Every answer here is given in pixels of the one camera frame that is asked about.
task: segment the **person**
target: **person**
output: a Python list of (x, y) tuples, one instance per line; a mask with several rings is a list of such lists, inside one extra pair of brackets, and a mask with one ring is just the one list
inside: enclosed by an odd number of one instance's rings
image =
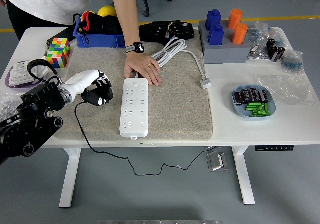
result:
[[(21, 39), (29, 27), (68, 26), (73, 23), (73, 14), (87, 10), (91, 0), (0, 0), (8, 7), (12, 26)], [(136, 0), (113, 0), (121, 24), (126, 46), (140, 42)], [(162, 81), (160, 66), (146, 53), (130, 51), (126, 54), (124, 76), (131, 77), (132, 71), (148, 79), (149, 85), (158, 86)]]

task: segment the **yellow floor line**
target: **yellow floor line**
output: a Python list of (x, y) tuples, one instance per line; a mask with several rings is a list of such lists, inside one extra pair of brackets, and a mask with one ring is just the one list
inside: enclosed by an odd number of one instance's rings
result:
[[(320, 19), (320, 15), (242, 18), (241, 21), (311, 20), (311, 19)], [(189, 22), (191, 24), (197, 24), (199, 23), (200, 20), (182, 20), (182, 21)], [(144, 25), (148, 23), (150, 22), (139, 22), (139, 25)], [(9, 33), (14, 31), (15, 31), (14, 29), (0, 29), (0, 33)]]
[(14, 29), (0, 29), (0, 33), (14, 32)]

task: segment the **blue plate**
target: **blue plate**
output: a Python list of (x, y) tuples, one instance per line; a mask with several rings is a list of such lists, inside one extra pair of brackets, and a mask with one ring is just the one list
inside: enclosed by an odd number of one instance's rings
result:
[[(269, 105), (269, 113), (270, 113), (270, 116), (261, 116), (261, 117), (251, 117), (250, 115), (252, 115), (252, 111), (247, 111), (245, 110), (246, 107), (247, 107), (247, 104), (243, 104), (243, 105), (236, 105), (236, 100), (234, 99), (235, 97), (235, 92), (241, 92), (242, 89), (250, 89), (250, 88), (256, 88), (256, 90), (260, 91), (260, 90), (265, 90), (266, 91), (266, 94), (268, 96), (268, 99), (269, 99), (269, 102), (268, 102), (268, 105)], [(236, 109), (236, 111), (238, 112), (238, 114), (244, 118), (248, 118), (248, 119), (251, 119), (251, 120), (263, 120), (263, 119), (268, 119), (270, 118), (274, 113), (275, 113), (275, 107), (276, 107), (276, 104), (275, 104), (275, 101), (274, 99), (272, 98), (272, 95), (270, 93), (270, 91), (261, 86), (261, 85), (238, 85), (237, 87), (235, 87), (232, 91), (232, 101), (233, 101), (233, 104), (234, 104), (234, 107)]]

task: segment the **gray floor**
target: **gray floor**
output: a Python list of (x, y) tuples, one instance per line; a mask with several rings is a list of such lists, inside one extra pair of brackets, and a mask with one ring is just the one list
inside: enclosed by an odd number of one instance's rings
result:
[[(97, 11), (112, 0), (92, 0)], [(205, 19), (212, 9), (228, 18), (320, 15), (320, 0), (149, 0), (150, 17), (140, 21)], [(12, 28), (0, 8), (0, 29)], [(304, 52), (306, 73), (320, 96), (320, 19), (269, 21), (284, 29), (292, 46)], [(3, 72), (18, 40), (0, 33)], [(158, 173), (163, 162), (187, 167), (201, 147), (109, 148), (130, 157), (138, 173)], [(230, 147), (223, 147), (229, 171), (208, 171), (205, 155), (189, 170), (164, 168), (160, 176), (137, 177), (126, 161), (84, 149), (71, 209), (59, 209), (68, 155), (41, 149), (31, 158), (9, 159), (0, 167), (0, 223), (97, 223), (99, 220), (223, 220), (238, 223), (320, 223), (320, 147), (296, 146), (288, 152), (245, 153), (256, 205), (243, 205)]]

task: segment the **white table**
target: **white table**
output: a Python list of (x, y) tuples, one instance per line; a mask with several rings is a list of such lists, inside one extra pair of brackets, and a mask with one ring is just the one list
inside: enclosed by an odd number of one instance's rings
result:
[[(63, 27), (29, 28), (16, 48), (3, 77), (0, 80), (0, 95), (18, 93), (4, 84), (11, 66), (21, 60), (33, 60), (44, 55), (46, 40), (61, 31)], [(152, 147), (152, 146), (232, 146), (237, 174), (244, 204), (255, 204), (253, 191), (244, 158), (244, 152), (250, 145), (309, 145), (320, 144), (320, 131), (316, 123), (320, 123), (320, 104), (308, 78), (305, 84), (315, 98), (315, 105), (277, 104), (275, 114), (266, 120), (251, 121), (239, 116), (232, 102), (231, 92), (235, 86), (257, 84), (253, 77), (256, 73), (283, 75), (270, 65), (206, 64), (206, 74), (211, 79), (212, 87), (209, 96), (213, 119), (213, 137), (208, 141), (180, 140), (143, 140), (133, 141), (94, 141), (93, 147)], [(62, 76), (65, 70), (59, 70)], [(52, 137), (42, 148), (64, 148), (69, 155), (60, 207), (70, 207), (76, 181), (81, 148), (88, 148), (85, 140), (61, 140)]]

